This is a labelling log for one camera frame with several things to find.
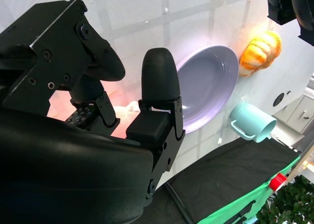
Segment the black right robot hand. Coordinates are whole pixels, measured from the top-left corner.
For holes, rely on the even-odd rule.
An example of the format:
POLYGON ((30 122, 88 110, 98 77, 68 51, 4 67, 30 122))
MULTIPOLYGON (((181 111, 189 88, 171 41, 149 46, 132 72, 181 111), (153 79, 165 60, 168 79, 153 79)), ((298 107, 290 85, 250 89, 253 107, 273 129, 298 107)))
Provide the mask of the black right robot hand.
POLYGON ((38 3, 0 35, 0 221, 129 224, 185 137, 176 65, 146 52, 125 138, 103 81, 126 71, 82 0, 38 3))

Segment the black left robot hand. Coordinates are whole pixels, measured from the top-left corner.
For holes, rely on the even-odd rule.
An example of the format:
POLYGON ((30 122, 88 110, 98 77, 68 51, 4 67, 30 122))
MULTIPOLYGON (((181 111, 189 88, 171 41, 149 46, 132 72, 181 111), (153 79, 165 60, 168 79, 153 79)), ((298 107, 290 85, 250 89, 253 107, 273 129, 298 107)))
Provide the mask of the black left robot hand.
POLYGON ((314 44, 314 0, 267 0, 268 18, 279 25, 294 19, 300 26, 299 38, 314 44))

